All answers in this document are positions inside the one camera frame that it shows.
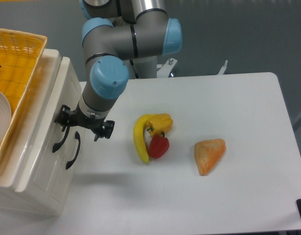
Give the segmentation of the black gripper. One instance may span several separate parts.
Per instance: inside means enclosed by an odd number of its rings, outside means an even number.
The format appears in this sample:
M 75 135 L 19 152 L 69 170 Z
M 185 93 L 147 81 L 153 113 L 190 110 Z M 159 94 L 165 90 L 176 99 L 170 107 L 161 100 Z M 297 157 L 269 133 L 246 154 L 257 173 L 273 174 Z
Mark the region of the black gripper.
M 94 134 L 94 141 L 100 138 L 110 139 L 114 130 L 115 121 L 107 120 L 105 118 L 95 118 L 86 116 L 80 109 L 76 107 L 74 111 L 67 105 L 62 105 L 58 111 L 54 122 L 59 124 L 62 128 L 61 131 L 65 132 L 67 127 L 80 126 L 91 130 Z

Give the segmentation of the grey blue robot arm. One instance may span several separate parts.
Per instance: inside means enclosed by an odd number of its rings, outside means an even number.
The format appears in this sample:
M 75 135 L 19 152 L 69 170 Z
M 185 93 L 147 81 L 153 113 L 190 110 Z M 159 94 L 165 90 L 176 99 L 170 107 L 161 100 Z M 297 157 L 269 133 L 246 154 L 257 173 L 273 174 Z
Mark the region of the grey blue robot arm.
M 54 121 L 65 134 L 80 126 L 108 139 L 114 122 L 106 116 L 130 78 L 125 62 L 179 52 L 181 25 L 162 0 L 82 0 L 80 6 L 87 18 L 81 41 L 87 83 L 76 108 L 62 105 Z

